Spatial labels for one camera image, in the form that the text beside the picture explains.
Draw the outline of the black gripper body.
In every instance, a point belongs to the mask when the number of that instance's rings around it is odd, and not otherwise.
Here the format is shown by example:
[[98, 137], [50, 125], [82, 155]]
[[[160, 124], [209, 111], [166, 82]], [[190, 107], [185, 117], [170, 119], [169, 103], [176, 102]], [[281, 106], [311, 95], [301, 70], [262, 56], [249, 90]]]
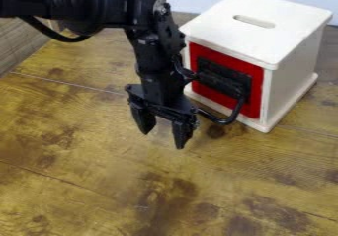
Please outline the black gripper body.
[[184, 68], [185, 34], [174, 21], [170, 3], [157, 0], [145, 14], [146, 24], [125, 30], [137, 56], [140, 84], [126, 87], [129, 103], [149, 103], [157, 117], [197, 121], [197, 109], [184, 94], [194, 74]]

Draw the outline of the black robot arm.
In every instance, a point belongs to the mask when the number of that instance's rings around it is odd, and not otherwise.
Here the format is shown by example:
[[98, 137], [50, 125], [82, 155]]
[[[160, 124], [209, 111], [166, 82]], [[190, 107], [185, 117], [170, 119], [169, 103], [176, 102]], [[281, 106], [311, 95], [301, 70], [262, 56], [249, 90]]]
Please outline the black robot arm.
[[133, 116], [144, 133], [157, 118], [172, 122], [177, 148], [198, 125], [197, 107], [184, 94], [192, 73], [182, 67], [185, 33], [168, 0], [0, 0], [0, 18], [19, 18], [63, 42], [90, 39], [106, 28], [125, 30], [142, 82], [126, 86]]

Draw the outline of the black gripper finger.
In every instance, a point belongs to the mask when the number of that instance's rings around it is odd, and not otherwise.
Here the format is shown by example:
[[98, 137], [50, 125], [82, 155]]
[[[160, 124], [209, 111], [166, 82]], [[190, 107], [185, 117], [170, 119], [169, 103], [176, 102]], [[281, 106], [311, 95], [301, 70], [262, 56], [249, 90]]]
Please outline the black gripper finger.
[[198, 126], [198, 121], [174, 121], [172, 123], [172, 132], [177, 149], [182, 149], [186, 142], [193, 137]]
[[153, 111], [153, 105], [144, 102], [130, 102], [132, 113], [141, 132], [149, 134], [156, 128], [158, 121]]

